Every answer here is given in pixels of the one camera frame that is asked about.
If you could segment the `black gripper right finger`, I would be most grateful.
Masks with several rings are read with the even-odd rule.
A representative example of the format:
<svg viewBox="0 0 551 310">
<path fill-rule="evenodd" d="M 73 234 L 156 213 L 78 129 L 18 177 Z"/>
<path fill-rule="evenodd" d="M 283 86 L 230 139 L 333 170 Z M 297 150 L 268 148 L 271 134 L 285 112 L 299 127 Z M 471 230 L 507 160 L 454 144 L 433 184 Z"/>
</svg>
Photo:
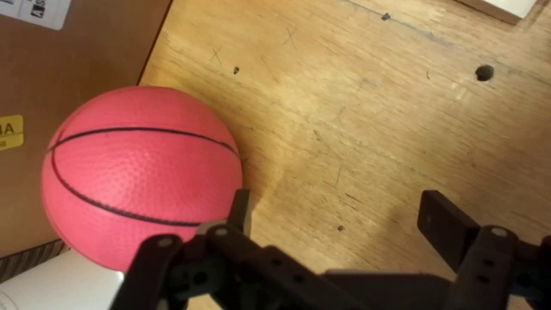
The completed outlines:
<svg viewBox="0 0 551 310">
<path fill-rule="evenodd" d="M 551 310 L 551 236 L 533 244 L 480 225 L 435 189 L 419 194 L 416 227 L 456 274 L 443 310 L 505 310 L 509 296 Z"/>
</svg>

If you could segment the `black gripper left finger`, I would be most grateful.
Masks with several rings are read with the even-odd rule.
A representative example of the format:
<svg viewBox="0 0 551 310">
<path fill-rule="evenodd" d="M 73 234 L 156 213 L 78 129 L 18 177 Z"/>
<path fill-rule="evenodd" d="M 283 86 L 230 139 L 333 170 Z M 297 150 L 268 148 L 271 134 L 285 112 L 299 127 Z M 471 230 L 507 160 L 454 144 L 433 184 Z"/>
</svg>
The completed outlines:
<svg viewBox="0 0 551 310">
<path fill-rule="evenodd" d="M 228 218 L 182 243 L 140 243 L 108 310 L 187 310 L 209 296 L 221 310 L 342 310 L 344 292 L 275 246 L 247 237 L 249 191 L 237 189 Z"/>
</svg>

